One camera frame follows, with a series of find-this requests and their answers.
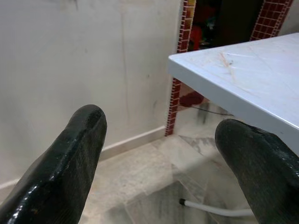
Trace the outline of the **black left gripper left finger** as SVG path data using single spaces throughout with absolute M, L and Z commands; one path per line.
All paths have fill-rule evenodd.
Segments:
M 3 224 L 77 224 L 107 132 L 106 116 L 85 105 L 39 156 L 1 204 Z

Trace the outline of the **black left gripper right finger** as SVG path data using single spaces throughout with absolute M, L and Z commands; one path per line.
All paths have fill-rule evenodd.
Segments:
M 215 144 L 261 224 L 299 222 L 299 158 L 276 135 L 235 119 L 216 127 Z

